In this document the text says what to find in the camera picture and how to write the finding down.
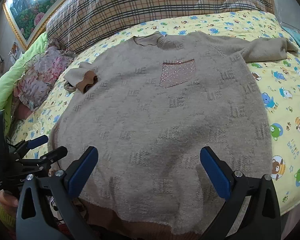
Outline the person's left hand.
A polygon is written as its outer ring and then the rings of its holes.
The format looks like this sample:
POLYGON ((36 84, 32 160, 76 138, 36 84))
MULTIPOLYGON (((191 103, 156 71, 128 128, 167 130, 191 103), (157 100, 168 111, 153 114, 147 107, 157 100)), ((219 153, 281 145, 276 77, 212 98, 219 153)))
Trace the person's left hand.
POLYGON ((5 207, 17 207, 19 200, 5 191, 0 191, 0 204, 5 207))

